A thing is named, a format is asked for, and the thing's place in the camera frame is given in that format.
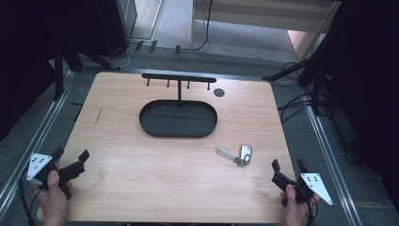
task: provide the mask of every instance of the human hand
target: human hand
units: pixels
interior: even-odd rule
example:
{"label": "human hand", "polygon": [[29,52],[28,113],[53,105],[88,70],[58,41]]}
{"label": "human hand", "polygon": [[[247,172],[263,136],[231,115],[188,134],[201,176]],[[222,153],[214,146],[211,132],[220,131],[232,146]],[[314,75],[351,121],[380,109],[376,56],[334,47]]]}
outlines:
{"label": "human hand", "polygon": [[[281,192],[281,197],[287,198],[287,206],[282,211],[279,222],[282,226],[301,226],[309,214],[309,206],[306,202],[296,202],[295,189],[292,185],[287,185],[285,191]],[[313,194],[313,198],[310,199],[311,207],[319,200],[320,196]]]}
{"label": "human hand", "polygon": [[[33,194],[37,195],[39,192],[37,199],[44,214],[43,226],[64,225],[70,216],[70,206],[64,192],[58,187],[58,182],[58,172],[53,170],[47,178],[48,190],[40,190],[36,184],[30,183]],[[66,186],[69,191],[72,190],[71,182],[67,182]]]}

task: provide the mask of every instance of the key fob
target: key fob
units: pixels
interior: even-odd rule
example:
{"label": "key fob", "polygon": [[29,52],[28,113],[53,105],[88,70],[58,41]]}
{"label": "key fob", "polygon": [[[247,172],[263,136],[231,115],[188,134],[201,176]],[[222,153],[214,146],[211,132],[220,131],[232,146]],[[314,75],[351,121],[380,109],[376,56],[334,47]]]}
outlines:
{"label": "key fob", "polygon": [[241,162],[244,165],[249,164],[251,156],[252,156],[252,148],[247,144],[242,144],[240,151]]}

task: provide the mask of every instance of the black round hole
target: black round hole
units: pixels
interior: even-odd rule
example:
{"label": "black round hole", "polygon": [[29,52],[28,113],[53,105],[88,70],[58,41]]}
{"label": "black round hole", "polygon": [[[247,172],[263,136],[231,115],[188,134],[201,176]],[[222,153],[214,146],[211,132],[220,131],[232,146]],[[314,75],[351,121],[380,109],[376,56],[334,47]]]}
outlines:
{"label": "black round hole", "polygon": [[215,89],[215,90],[214,90],[214,95],[215,95],[216,97],[222,97],[222,96],[224,96],[224,94],[225,94],[225,92],[224,92],[223,89]]}

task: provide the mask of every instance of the black oval tray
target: black oval tray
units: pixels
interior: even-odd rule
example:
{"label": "black oval tray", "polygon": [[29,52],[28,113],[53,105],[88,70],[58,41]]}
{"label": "black oval tray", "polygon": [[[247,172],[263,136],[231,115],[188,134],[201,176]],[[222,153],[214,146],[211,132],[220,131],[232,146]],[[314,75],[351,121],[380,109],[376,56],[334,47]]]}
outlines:
{"label": "black oval tray", "polygon": [[217,124],[215,109],[200,101],[152,101],[139,118],[143,130],[154,137],[206,137]]}

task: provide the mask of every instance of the wooden table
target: wooden table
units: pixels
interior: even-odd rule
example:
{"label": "wooden table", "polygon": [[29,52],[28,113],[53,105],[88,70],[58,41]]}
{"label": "wooden table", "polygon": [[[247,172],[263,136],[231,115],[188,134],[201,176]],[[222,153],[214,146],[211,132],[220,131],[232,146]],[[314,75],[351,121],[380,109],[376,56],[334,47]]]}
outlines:
{"label": "wooden table", "polygon": [[[148,102],[176,99],[177,82],[140,74],[99,73],[61,158],[61,167],[88,149],[86,171],[74,179],[72,221],[278,222],[280,190],[271,179],[274,158],[294,178],[271,86],[218,79],[190,83],[184,100],[203,101],[217,111],[214,132],[203,138],[147,135],[138,115]],[[216,97],[214,89],[225,96]],[[252,147],[239,168],[215,152],[239,154]]]}

